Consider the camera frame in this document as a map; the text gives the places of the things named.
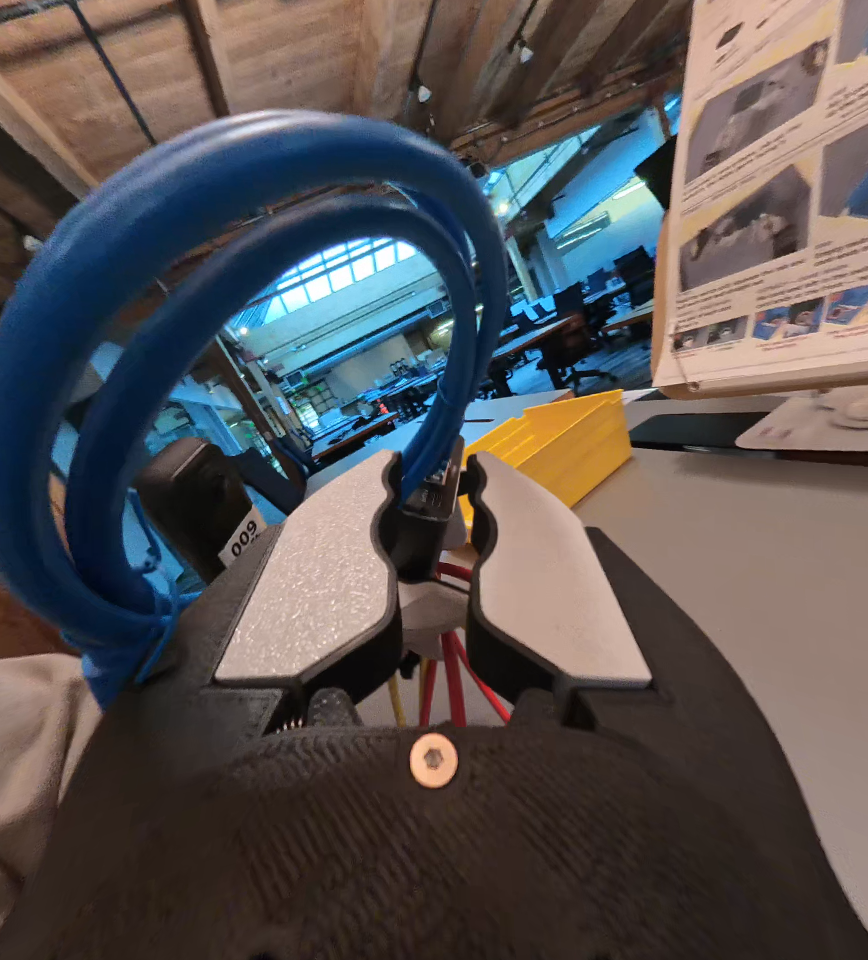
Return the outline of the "printed instruction sheet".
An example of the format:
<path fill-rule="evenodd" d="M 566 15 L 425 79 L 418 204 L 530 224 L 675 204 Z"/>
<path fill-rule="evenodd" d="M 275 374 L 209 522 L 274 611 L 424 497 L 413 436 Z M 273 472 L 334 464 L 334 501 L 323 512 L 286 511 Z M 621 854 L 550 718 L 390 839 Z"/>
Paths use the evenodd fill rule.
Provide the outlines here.
<path fill-rule="evenodd" d="M 656 382 L 868 369 L 868 1 L 694 2 Z"/>

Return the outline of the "grey desk with wooden edge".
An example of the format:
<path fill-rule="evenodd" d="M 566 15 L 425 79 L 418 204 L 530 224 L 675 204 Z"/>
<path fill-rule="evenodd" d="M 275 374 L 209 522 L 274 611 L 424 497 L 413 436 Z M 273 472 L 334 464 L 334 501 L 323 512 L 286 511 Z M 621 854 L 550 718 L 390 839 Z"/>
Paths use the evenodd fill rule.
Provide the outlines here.
<path fill-rule="evenodd" d="M 526 409 L 552 402 L 571 400 L 573 398 L 574 392 L 572 390 L 563 389 L 549 390 L 537 394 L 525 394 L 522 396 L 517 394 L 505 398 L 477 400 L 472 402 L 466 409 L 464 423 L 461 429 L 461 437 L 464 439 L 466 445 L 473 444 L 476 440 L 482 438 L 505 421 L 520 417 Z M 416 433 L 425 420 L 426 416 L 423 416 L 399 426 L 392 432 L 365 444 L 361 449 L 345 455 L 338 462 L 333 463 L 315 474 L 308 481 L 305 497 L 311 497 L 332 480 L 382 450 L 395 452 L 404 451 L 410 441 L 416 436 Z"/>

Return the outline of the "person's left forearm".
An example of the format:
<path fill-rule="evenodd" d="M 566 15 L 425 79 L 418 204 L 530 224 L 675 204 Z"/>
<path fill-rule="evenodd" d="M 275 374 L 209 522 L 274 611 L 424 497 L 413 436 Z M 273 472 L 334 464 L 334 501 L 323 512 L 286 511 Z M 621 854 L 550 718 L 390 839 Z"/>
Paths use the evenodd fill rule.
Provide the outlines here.
<path fill-rule="evenodd" d="M 78 657 L 0 658 L 0 927 L 42 861 L 101 715 Z"/>

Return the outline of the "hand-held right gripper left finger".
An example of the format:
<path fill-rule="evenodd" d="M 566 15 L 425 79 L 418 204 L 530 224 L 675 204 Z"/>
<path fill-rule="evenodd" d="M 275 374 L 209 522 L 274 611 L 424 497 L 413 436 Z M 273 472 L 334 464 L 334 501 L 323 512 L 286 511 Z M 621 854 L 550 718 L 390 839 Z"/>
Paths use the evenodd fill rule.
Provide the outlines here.
<path fill-rule="evenodd" d="M 287 518 L 232 623 L 217 685 L 361 702 L 387 683 L 403 656 L 390 546 L 401 474 L 401 455 L 382 450 Z"/>

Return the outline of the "black flat pad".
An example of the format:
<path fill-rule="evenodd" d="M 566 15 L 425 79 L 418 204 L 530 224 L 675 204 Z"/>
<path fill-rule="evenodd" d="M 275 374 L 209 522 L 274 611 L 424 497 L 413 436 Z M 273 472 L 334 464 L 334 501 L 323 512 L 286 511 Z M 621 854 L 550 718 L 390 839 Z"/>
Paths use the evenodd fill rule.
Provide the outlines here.
<path fill-rule="evenodd" d="M 631 446 L 668 452 L 744 452 L 738 438 L 759 424 L 768 412 L 656 414 L 630 432 Z"/>

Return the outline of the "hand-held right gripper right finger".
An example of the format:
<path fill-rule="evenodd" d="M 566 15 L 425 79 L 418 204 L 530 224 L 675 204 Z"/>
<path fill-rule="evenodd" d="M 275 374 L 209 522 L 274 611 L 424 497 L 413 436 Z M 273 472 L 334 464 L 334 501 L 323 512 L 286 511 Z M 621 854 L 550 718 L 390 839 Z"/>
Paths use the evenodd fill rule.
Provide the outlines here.
<path fill-rule="evenodd" d="M 496 455 L 467 463 L 473 510 L 465 651 L 511 704 L 537 690 L 569 710 L 582 692 L 654 678 L 583 522 Z"/>

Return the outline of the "black ethernet splitter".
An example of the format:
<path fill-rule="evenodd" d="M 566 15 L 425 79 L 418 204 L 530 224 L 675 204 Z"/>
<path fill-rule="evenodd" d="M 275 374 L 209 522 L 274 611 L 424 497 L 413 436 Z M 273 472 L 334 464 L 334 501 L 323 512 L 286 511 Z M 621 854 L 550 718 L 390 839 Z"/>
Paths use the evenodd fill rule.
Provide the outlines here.
<path fill-rule="evenodd" d="M 398 508 L 392 563 L 401 582 L 433 579 L 442 552 L 465 543 L 459 503 L 463 485 L 464 440 L 458 437 L 447 457 Z"/>

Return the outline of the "black office chair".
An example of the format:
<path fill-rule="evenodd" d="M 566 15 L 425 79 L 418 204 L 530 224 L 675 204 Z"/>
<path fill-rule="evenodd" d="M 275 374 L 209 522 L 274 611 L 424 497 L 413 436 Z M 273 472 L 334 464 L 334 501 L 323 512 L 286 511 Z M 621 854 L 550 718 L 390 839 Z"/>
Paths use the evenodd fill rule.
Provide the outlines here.
<path fill-rule="evenodd" d="M 539 344 L 540 362 L 555 389 L 566 385 L 577 388 L 584 378 L 601 378 L 615 383 L 616 377 L 599 368 L 578 369 L 577 365 L 595 352 L 596 343 L 587 326 L 584 293 L 581 282 L 576 282 L 553 295 L 558 329 Z"/>

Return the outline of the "yellow plastic bin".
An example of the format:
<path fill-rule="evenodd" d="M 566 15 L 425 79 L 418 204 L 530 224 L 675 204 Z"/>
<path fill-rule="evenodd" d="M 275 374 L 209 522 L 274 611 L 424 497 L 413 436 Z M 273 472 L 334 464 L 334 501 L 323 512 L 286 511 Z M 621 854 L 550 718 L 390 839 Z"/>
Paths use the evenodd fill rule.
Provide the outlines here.
<path fill-rule="evenodd" d="M 632 458 L 624 394 L 611 390 L 527 408 L 468 444 L 491 453 L 572 508 Z"/>

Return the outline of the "black monitor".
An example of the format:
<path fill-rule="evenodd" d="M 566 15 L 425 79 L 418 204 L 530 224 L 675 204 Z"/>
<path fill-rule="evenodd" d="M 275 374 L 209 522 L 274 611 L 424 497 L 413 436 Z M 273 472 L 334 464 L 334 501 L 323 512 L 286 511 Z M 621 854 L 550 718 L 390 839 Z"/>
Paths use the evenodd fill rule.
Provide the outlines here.
<path fill-rule="evenodd" d="M 677 141 L 672 135 L 633 169 L 665 212 L 670 208 Z"/>

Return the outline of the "wooden sheet stand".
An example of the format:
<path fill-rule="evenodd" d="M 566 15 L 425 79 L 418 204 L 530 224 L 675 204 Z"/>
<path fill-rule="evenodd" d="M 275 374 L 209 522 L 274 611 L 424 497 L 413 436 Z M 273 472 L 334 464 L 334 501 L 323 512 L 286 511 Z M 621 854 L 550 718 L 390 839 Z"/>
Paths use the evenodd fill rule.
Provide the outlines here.
<path fill-rule="evenodd" d="M 718 380 L 706 382 L 683 381 L 672 385 L 660 386 L 657 384 L 657 370 L 665 346 L 665 334 L 668 320 L 672 316 L 669 306 L 667 275 L 669 262 L 672 260 L 672 244 L 670 241 L 670 217 L 663 215 L 656 245 L 656 279 L 655 298 L 653 307 L 652 355 L 651 372 L 653 386 L 666 399 L 676 402 L 723 400 L 771 395 L 784 395 L 811 390 L 830 390 L 834 388 L 868 386 L 868 368 L 851 371 L 846 367 L 825 367 L 819 371 L 808 371 L 803 374 L 784 374 L 781 377 L 773 375 L 757 375 L 754 378 L 732 380 Z"/>

